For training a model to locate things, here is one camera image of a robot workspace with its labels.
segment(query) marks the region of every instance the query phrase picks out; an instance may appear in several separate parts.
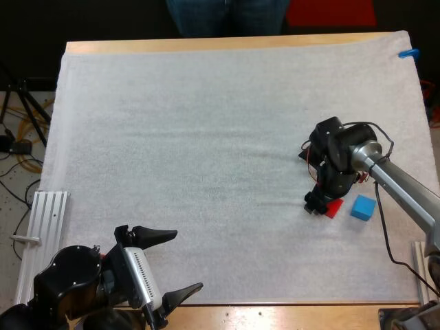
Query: blue cube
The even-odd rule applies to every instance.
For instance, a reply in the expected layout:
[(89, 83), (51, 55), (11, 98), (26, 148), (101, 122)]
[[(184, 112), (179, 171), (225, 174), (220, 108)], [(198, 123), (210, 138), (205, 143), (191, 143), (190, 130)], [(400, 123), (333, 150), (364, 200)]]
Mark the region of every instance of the blue cube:
[(351, 216), (368, 221), (374, 212), (376, 200), (359, 195), (351, 209)]

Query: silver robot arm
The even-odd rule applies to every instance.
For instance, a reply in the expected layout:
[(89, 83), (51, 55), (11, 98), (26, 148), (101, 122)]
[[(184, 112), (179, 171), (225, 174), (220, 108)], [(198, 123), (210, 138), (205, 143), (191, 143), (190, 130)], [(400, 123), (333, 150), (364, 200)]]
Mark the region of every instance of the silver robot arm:
[(440, 198), (382, 155), (377, 141), (354, 147), (351, 165), (366, 171), (426, 234), (425, 256), (440, 253)]

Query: white towel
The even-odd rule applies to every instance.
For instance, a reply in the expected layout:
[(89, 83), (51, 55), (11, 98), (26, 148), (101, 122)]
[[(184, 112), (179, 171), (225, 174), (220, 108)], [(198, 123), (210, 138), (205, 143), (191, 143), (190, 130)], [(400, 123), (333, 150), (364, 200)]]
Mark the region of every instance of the white towel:
[[(71, 193), (64, 245), (116, 226), (176, 229), (146, 251), (165, 292), (203, 282), (189, 303), (415, 301), (393, 265), (379, 212), (334, 219), (303, 210), (313, 188), (300, 145), (331, 116), (378, 123), (392, 160), (439, 184), (406, 32), (347, 45), (150, 54), (66, 54), (41, 189)], [(384, 148), (388, 145), (380, 137)], [(423, 232), (382, 191), (396, 259)]]

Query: table surface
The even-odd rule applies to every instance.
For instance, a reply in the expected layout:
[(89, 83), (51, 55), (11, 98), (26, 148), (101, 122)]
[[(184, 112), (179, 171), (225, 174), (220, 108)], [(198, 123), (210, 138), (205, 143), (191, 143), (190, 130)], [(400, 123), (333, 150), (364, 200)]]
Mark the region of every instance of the table surface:
[[(134, 41), (69, 42), (70, 54), (178, 52), (231, 50), (307, 45), (332, 45), (366, 41), (387, 32), (258, 36), (241, 38), (194, 38)], [(379, 308), (408, 305), (292, 305), (292, 306), (198, 306), (177, 308), (168, 318), (167, 329), (379, 329)]]

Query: person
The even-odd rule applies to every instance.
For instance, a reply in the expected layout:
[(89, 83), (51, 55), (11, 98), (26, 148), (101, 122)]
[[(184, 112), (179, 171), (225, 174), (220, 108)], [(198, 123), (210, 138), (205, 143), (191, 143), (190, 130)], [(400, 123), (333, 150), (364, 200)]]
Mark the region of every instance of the person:
[(290, 0), (166, 0), (182, 36), (280, 34)]

